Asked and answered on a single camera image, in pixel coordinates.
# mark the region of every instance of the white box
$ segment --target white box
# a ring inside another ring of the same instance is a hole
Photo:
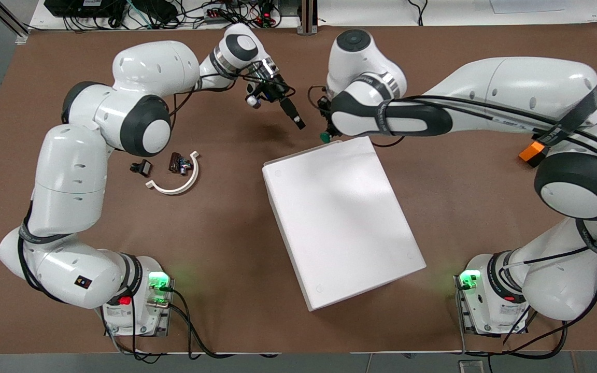
[[[368,137],[265,163],[262,173],[308,310],[425,267]]]

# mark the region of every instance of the white curved plastic part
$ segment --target white curved plastic part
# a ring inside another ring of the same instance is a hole
[[[147,188],[151,189],[151,188],[156,188],[157,191],[159,191],[160,193],[163,194],[168,194],[170,196],[173,196],[175,194],[180,194],[180,193],[184,193],[185,191],[187,191],[188,189],[190,189],[190,187],[192,187],[192,184],[195,184],[195,181],[197,180],[197,173],[199,172],[200,168],[197,165],[197,157],[200,154],[197,153],[197,151],[193,151],[192,153],[190,153],[190,159],[192,159],[192,175],[190,175],[190,179],[188,179],[188,181],[183,184],[182,186],[178,187],[177,189],[163,189],[161,187],[159,187],[156,182],[154,182],[153,180],[147,182]]]

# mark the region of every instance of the glowing green indicator light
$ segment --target glowing green indicator light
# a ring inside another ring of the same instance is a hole
[[[480,271],[478,269],[467,269],[460,274],[460,282],[462,283],[462,290],[469,290],[476,287],[476,280],[480,278]]]
[[[170,277],[164,272],[149,272],[149,286],[162,288],[170,283]]]

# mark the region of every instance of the brown table surface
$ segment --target brown table surface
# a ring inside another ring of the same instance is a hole
[[[421,94],[462,64],[488,57],[546,56],[597,70],[596,24],[369,30],[407,74],[407,94]],[[315,36],[256,31],[296,87],[292,99],[305,130],[297,130],[278,104],[249,108],[242,82],[229,92],[196,94],[180,111],[169,146],[151,161],[159,184],[178,186],[184,179],[165,170],[170,152],[197,150],[202,155],[197,184],[181,196],[150,191],[128,170],[139,159],[115,152],[102,217],[80,233],[96,248],[158,260],[176,278],[197,330],[215,351],[460,349],[452,275],[474,255],[521,246],[561,220],[534,193],[533,171],[517,161],[528,135],[468,132],[405,139],[377,153],[427,268],[308,312],[261,167],[320,144],[325,123],[306,100],[306,90],[325,82],[329,50],[341,31],[323,27]],[[62,100],[74,83],[111,83],[113,57],[133,45],[179,40],[203,58],[220,38],[222,31],[33,32],[17,47],[0,89],[0,240],[24,217],[40,144],[60,123]],[[557,324],[537,319],[531,336]],[[170,337],[140,338],[138,347],[185,351],[185,335],[174,318]],[[513,337],[510,346],[526,337]],[[556,340],[547,338],[534,349],[551,349]],[[486,337],[467,338],[467,344],[500,348],[499,340]],[[570,330],[566,349],[597,350],[597,306]],[[111,351],[93,311],[47,299],[0,263],[0,353]]]

